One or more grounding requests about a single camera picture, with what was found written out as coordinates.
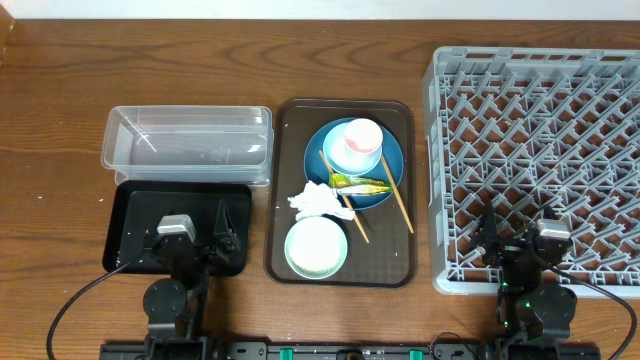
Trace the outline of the mint green bowl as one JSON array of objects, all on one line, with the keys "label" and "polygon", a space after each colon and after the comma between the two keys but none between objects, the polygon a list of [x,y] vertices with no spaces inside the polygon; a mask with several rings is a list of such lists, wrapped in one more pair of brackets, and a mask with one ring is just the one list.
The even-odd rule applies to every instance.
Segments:
[{"label": "mint green bowl", "polygon": [[288,231],[284,255],[290,268],[308,280],[333,276],[344,265],[348,241],[342,228],[326,217],[298,221]]}]

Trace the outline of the white napkin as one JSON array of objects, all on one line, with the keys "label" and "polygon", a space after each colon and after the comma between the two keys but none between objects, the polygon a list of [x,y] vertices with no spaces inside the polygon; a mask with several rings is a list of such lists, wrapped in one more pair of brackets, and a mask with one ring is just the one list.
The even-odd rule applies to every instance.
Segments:
[{"label": "white napkin", "polygon": [[324,215],[348,221],[355,218],[355,211],[344,207],[333,189],[324,183],[309,181],[300,194],[289,197],[288,201],[290,207],[298,211],[295,216],[297,221]]}]

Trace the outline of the wooden chopstick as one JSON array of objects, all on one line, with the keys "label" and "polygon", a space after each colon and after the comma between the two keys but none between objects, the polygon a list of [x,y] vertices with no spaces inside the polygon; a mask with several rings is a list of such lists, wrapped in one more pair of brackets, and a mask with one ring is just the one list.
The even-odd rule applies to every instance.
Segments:
[{"label": "wooden chopstick", "polygon": [[[328,171],[328,174],[329,174],[329,180],[331,180],[331,178],[332,178],[332,176],[333,176],[333,174],[334,174],[334,170],[333,170],[333,168],[331,167],[331,165],[328,163],[328,161],[326,160],[326,158],[325,158],[325,155],[324,155],[323,151],[322,151],[322,150],[319,150],[318,152],[319,152],[319,155],[320,155],[320,157],[321,157],[321,159],[322,159],[322,161],[323,161],[323,163],[324,163],[324,165],[326,166],[326,169],[327,169],[327,171]],[[362,237],[364,238],[364,241],[365,241],[367,244],[370,244],[369,237],[368,237],[368,235],[367,235],[367,233],[366,233],[366,231],[365,231],[365,229],[364,229],[364,227],[363,227],[362,223],[360,222],[360,219],[359,219],[359,217],[358,217],[357,213],[355,212],[355,210],[354,210],[354,208],[353,208],[353,206],[352,206],[352,204],[351,204],[351,202],[350,202],[349,198],[348,198],[346,195],[341,195],[341,197],[342,197],[343,202],[344,202],[344,203],[345,203],[345,205],[347,206],[347,208],[348,208],[349,210],[351,210],[351,211],[353,211],[353,212],[354,212],[354,218],[353,218],[353,221],[356,223],[356,225],[357,225],[357,227],[358,227],[358,229],[359,229],[359,231],[360,231],[360,233],[361,233]]]},{"label": "wooden chopstick", "polygon": [[409,232],[411,234],[414,234],[414,227],[413,227],[413,225],[411,223],[411,219],[410,219],[409,214],[407,212],[407,209],[405,207],[404,201],[403,201],[403,199],[402,199],[402,197],[400,195],[400,192],[399,192],[399,190],[397,188],[395,179],[394,179],[394,177],[393,177],[393,175],[391,173],[391,170],[390,170],[390,168],[388,166],[388,163],[386,161],[386,157],[384,156],[384,154],[381,154],[381,162],[382,162],[383,168],[385,170],[385,173],[387,175],[387,178],[389,180],[389,183],[390,183],[390,185],[392,187],[393,194],[394,194],[394,196],[396,198],[396,201],[397,201],[397,203],[399,205],[399,209],[401,210],[402,215],[404,217],[404,220],[406,222],[406,225],[408,227],[408,230],[409,230]]}]

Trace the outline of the yellow green snack wrapper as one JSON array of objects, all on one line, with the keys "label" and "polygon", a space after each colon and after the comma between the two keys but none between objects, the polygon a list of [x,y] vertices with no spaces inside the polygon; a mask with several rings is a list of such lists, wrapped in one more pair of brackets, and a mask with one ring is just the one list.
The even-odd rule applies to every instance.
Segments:
[{"label": "yellow green snack wrapper", "polygon": [[339,196],[373,196],[393,191],[392,186],[384,181],[339,173],[330,176],[329,187]]}]

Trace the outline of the pink cup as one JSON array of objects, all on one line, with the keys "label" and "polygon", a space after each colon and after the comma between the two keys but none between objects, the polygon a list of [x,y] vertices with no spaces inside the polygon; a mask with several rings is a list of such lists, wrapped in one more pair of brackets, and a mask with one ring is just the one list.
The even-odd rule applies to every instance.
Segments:
[{"label": "pink cup", "polygon": [[344,140],[351,150],[369,154],[377,151],[382,145],[383,133],[376,122],[366,118],[356,118],[346,125]]}]

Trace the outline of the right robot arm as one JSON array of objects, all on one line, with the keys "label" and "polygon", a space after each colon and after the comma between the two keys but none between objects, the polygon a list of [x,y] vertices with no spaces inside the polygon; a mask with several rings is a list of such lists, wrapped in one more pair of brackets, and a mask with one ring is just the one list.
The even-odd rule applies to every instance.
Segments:
[{"label": "right robot arm", "polygon": [[558,359],[570,336],[577,296],[542,273],[559,264],[570,247],[569,227],[547,208],[519,236],[503,236],[493,206],[485,205],[471,243],[482,262],[501,270],[496,320],[505,333],[487,342],[482,359]]}]

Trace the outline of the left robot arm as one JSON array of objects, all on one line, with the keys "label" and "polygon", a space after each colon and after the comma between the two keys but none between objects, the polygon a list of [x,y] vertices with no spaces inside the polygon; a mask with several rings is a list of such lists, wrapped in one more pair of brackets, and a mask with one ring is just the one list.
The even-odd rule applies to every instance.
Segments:
[{"label": "left robot arm", "polygon": [[246,246],[226,200],[219,201],[211,226],[211,232],[198,238],[189,215],[166,215],[145,244],[152,258],[169,270],[143,297],[146,359],[206,360],[222,354],[215,337],[202,327],[210,278],[239,274]]}]

